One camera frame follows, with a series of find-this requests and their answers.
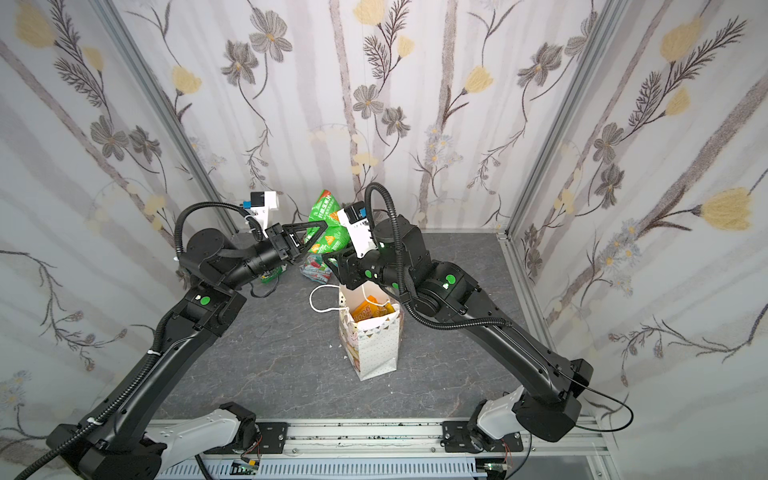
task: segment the paper gift bag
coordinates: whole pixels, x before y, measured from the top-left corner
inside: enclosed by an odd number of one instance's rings
[[[382,305],[389,301],[394,313],[356,323],[349,311],[370,296]],[[361,380],[397,370],[403,318],[400,304],[375,283],[366,282],[355,290],[339,288],[339,336]]]

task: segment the bag handle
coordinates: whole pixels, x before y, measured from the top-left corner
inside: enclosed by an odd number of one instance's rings
[[[318,313],[332,312],[333,310],[346,310],[347,312],[349,312],[349,307],[348,306],[331,306],[331,307],[326,308],[324,310],[318,310],[317,308],[315,308],[315,306],[312,303],[312,295],[317,290],[323,288],[324,286],[332,286],[333,288],[338,288],[338,289],[341,290],[341,287],[338,286],[338,285],[318,285],[318,286],[316,286],[315,289],[312,290],[312,292],[310,292],[310,306],[312,307],[312,310],[315,310]]]

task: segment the wallpapered wall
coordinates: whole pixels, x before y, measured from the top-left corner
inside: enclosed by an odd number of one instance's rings
[[[766,20],[631,2],[514,235],[628,480],[765,474]]]
[[[221,195],[384,183],[420,226],[498,228],[602,1],[114,0]]]
[[[3,2],[0,55],[0,477],[11,478],[146,352],[184,291],[174,218],[204,196],[87,2]],[[200,212],[185,233],[216,225]]]

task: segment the robotic arm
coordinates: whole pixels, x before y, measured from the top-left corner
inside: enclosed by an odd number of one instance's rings
[[[373,223],[371,194],[385,198],[389,218]],[[237,249],[216,229],[195,233],[181,246],[181,227],[192,211],[222,207],[243,215],[257,242]],[[462,329],[515,375],[522,387],[478,406],[470,421],[472,443],[480,450],[522,428],[556,442],[576,423],[592,367],[553,353],[506,316],[478,282],[460,266],[434,261],[418,227],[396,215],[380,184],[366,189],[366,202],[339,212],[353,246],[323,256],[339,281],[355,289],[370,280],[387,289],[420,323],[435,329]],[[318,231],[302,243],[300,232]],[[158,472],[199,452],[225,445],[242,452],[258,438],[255,415],[237,404],[222,405],[206,417],[177,425],[173,432],[148,429],[157,408],[194,361],[235,320],[245,297],[238,290],[262,273],[299,259],[324,233],[323,221],[262,231],[241,207],[204,202],[179,216],[174,238],[177,258],[193,286],[161,319],[153,345],[117,388],[77,425],[61,424],[48,437],[51,451],[26,468],[28,478],[57,455],[90,480],[154,478]]]

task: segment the green snack bag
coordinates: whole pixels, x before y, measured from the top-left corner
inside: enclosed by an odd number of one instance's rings
[[[323,190],[320,194],[320,198],[312,207],[310,211],[309,221],[325,220],[328,224],[328,229],[317,240],[317,243],[310,247],[312,253],[328,253],[341,250],[349,243],[350,237],[346,227],[342,227],[339,222],[339,216],[336,212],[341,210],[339,202],[333,198],[333,195],[328,190]],[[306,237],[304,241],[307,241],[315,232],[317,227],[310,228],[306,231]]]

